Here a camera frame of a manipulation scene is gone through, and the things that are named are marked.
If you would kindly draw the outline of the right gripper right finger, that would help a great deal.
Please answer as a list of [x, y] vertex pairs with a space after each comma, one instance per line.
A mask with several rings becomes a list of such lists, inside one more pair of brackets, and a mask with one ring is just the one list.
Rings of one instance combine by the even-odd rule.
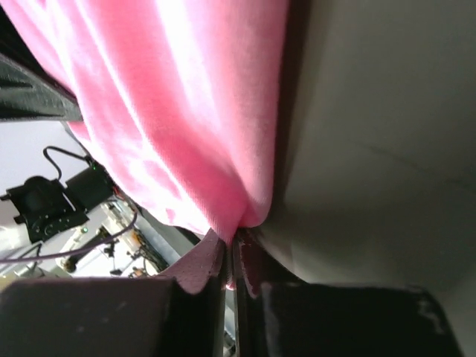
[[307, 283], [247, 230], [232, 243], [239, 356], [461, 356], [441, 305], [415, 286]]

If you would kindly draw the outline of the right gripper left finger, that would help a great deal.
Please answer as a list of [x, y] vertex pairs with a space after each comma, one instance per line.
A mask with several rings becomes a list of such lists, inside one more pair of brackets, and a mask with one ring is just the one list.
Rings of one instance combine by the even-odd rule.
[[1, 354], [221, 356], [225, 256], [210, 231], [154, 277], [17, 280], [1, 293]]

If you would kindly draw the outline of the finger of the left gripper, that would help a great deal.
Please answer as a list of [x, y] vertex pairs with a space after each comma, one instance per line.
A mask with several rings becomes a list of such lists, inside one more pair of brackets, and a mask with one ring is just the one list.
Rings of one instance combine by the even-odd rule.
[[76, 98], [33, 57], [1, 11], [1, 122], [81, 122]]

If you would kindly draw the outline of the pink t-shirt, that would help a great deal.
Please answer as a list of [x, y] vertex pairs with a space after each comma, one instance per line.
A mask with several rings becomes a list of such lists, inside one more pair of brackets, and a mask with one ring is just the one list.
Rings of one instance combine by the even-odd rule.
[[271, 206], [287, 1], [3, 1], [71, 131], [158, 221], [231, 243]]

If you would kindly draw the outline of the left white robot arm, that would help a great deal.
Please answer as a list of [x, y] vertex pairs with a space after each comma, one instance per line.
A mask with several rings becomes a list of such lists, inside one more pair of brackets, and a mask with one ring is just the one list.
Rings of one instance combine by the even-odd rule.
[[[1, 122], [82, 121], [74, 95], [40, 64], [5, 12], [1, 13]], [[1, 196], [11, 219], [1, 224], [1, 240], [17, 248], [45, 242], [83, 225], [87, 214], [113, 194], [113, 182], [90, 155], [75, 155], [87, 168], [61, 183], [59, 178], [28, 178]]]

